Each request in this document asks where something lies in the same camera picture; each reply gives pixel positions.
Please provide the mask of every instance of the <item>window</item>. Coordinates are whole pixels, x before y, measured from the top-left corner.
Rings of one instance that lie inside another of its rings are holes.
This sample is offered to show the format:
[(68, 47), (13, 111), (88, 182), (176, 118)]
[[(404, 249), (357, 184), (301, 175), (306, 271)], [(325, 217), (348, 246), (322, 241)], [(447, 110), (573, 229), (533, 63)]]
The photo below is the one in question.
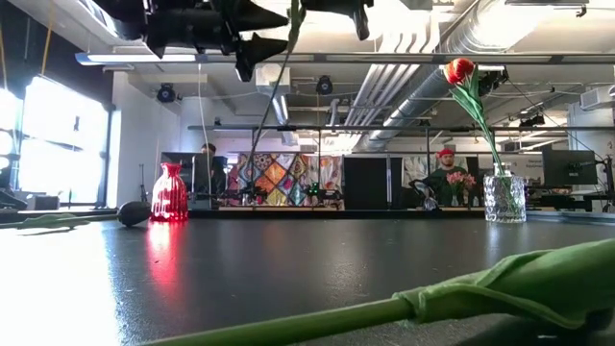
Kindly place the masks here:
[(12, 154), (17, 152), (15, 121), (21, 100), (0, 88), (0, 188), (11, 182)]
[(19, 187), (63, 203), (101, 200), (108, 118), (99, 102), (35, 77), (26, 87)]

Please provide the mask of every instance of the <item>person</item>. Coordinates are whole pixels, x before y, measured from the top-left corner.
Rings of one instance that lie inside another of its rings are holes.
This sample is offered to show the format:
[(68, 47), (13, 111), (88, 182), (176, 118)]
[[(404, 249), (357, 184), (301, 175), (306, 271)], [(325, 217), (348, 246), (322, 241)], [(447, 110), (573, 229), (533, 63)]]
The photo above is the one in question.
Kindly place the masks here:
[(201, 147), (201, 154), (209, 154), (211, 194), (217, 195), (226, 190), (226, 174), (224, 167), (218, 161), (214, 161), (216, 147), (211, 143), (205, 143)]
[[(438, 203), (443, 206), (450, 206), (453, 202), (453, 189), (447, 181), (447, 175), (456, 172), (468, 174), (462, 167), (455, 166), (455, 152), (451, 149), (443, 149), (437, 153), (440, 160), (440, 167), (431, 172), (429, 180), (436, 182), (432, 186), (437, 196)], [(463, 201), (463, 196), (457, 196), (457, 201)]]

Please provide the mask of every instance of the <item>red tulip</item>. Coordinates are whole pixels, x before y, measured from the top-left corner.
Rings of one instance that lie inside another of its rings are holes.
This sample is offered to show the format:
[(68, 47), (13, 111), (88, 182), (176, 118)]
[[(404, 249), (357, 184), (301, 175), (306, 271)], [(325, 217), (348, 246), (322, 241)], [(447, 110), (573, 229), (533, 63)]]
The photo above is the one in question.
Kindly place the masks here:
[(471, 76), (474, 71), (474, 63), (464, 59), (457, 58), (449, 62), (444, 68), (444, 76), (447, 82), (452, 85), (463, 83), (466, 77)]

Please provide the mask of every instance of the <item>dark table surface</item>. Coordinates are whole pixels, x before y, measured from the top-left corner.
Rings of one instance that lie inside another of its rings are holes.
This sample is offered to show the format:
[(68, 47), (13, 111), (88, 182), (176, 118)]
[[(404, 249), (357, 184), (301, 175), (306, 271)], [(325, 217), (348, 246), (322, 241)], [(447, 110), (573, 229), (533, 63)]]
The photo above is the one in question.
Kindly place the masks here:
[[(611, 226), (483, 220), (190, 220), (0, 233), (0, 344), (117, 345), (388, 298)], [(490, 315), (304, 345), (613, 345)]]

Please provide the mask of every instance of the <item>metal rod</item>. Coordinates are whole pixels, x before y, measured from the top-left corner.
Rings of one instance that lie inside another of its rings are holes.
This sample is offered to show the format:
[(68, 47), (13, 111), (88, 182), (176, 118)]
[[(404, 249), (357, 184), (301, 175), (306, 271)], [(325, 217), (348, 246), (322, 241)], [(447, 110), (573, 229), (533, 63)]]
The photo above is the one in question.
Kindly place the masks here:
[[(181, 61), (152, 60), (150, 54), (143, 54), (143, 59), (136, 59), (135, 54), (90, 55), (77, 53), (75, 59), (82, 65), (119, 65), (135, 63), (236, 63), (235, 56), (222, 54), (188, 55), (194, 59)], [(283, 62), (284, 54), (279, 54), (262, 63)], [(288, 58), (293, 63), (375, 63), (375, 64), (431, 64), (441, 65), (457, 58), (467, 58), (482, 65), (579, 65), (579, 64), (615, 64), (615, 54), (566, 54), (545, 52), (542, 54), (442, 54), (442, 53), (296, 53)]]
[(431, 141), (430, 141), (430, 129), (425, 129), (425, 139), (426, 139), (426, 143), (427, 143), (427, 175), (429, 176), (429, 174), (431, 174), (431, 160), (430, 160), (430, 155), (431, 155)]
[[(246, 150), (246, 151), (232, 151), (232, 152), (229, 152), (229, 154), (245, 154), (247, 152), (249, 152), (249, 150)], [(259, 153), (263, 153), (263, 154), (316, 154), (316, 152), (302, 152), (302, 151), (266, 151), (266, 152), (256, 152), (256, 154), (259, 154)], [(506, 155), (536, 156), (534, 154), (528, 154), (528, 153), (524, 153), (524, 152), (499, 152), (499, 154), (500, 154), (500, 156), (506, 156)], [(372, 156), (372, 157), (385, 157), (386, 155), (425, 155), (425, 152), (424, 151), (416, 151), (416, 150), (412, 150), (412, 151), (383, 151), (383, 152), (350, 152), (350, 153), (344, 154), (344, 157), (351, 157), (353, 155), (366, 155), (366, 156)], [(474, 156), (474, 155), (493, 155), (493, 154), (490, 151), (480, 151), (480, 152), (456, 151), (455, 155), (457, 155), (457, 156), (460, 156), (460, 155)]]
[(386, 205), (389, 209), (393, 206), (393, 182), (391, 179), (391, 156), (386, 155)]
[(317, 168), (318, 168), (318, 189), (320, 189), (320, 151), (321, 151), (321, 148), (322, 148), (320, 141), (322, 139), (322, 133), (323, 133), (322, 131), (320, 131), (320, 130), (318, 131), (318, 165), (317, 165)]
[[(228, 130), (255, 130), (255, 125), (212, 125), (206, 126), (206, 130), (213, 131), (228, 131)], [(368, 132), (375, 130), (399, 130), (399, 131), (417, 131), (423, 132), (428, 127), (426, 126), (383, 126), (383, 125), (370, 125), (370, 126), (319, 126), (319, 125), (265, 125), (263, 130), (276, 130), (276, 131), (356, 131), (356, 132)], [(201, 125), (188, 126), (190, 131), (203, 131)], [(457, 133), (471, 133), (477, 128), (472, 126), (429, 126), (430, 131), (452, 131)], [(559, 126), (559, 127), (504, 127), (504, 126), (492, 126), (489, 128), (492, 132), (503, 131), (507, 133), (514, 132), (538, 132), (538, 131), (614, 131), (615, 127), (612, 126)]]

